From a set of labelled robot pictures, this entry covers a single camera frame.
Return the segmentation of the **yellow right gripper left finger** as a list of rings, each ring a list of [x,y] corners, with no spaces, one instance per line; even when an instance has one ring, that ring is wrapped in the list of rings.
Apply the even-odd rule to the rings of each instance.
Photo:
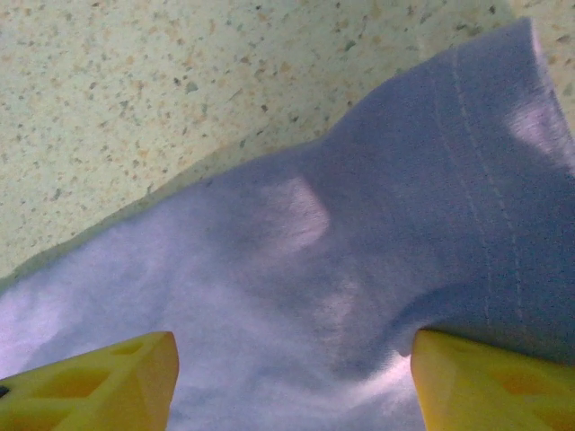
[[[157,331],[1,381],[3,430],[165,430],[179,374]]]

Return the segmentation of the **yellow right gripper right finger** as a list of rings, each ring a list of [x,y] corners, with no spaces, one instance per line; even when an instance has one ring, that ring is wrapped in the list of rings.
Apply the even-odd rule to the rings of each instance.
[[[428,430],[574,428],[574,369],[420,330],[411,374]]]

